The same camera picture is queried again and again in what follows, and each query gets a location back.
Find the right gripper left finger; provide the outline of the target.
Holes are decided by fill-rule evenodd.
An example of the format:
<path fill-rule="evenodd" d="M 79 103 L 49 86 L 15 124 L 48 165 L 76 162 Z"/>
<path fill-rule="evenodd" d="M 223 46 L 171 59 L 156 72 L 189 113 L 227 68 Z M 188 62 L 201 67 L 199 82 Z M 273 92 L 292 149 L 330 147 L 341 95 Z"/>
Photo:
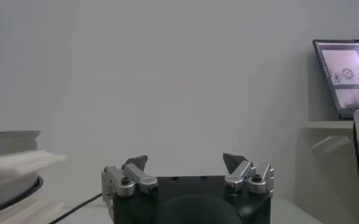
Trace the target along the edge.
<path fill-rule="evenodd" d="M 158 179 L 144 172 L 148 157 L 146 155 L 129 158 L 120 168 L 104 167 L 101 172 L 102 197 L 109 203 L 116 194 L 131 197 L 136 188 L 144 194 L 153 194 L 158 189 Z"/>

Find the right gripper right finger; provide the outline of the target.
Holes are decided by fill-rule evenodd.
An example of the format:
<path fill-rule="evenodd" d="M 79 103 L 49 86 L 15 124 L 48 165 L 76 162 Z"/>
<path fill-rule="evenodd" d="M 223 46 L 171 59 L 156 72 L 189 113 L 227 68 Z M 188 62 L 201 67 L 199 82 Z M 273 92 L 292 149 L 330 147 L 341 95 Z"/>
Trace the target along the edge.
<path fill-rule="evenodd" d="M 259 174 L 255 164 L 244 156 L 223 153 L 223 161 L 229 173 L 224 177 L 224 187 L 231 194 L 237 194 L 245 187 L 252 194 L 274 193 L 274 168 L 270 164 L 263 174 Z"/>

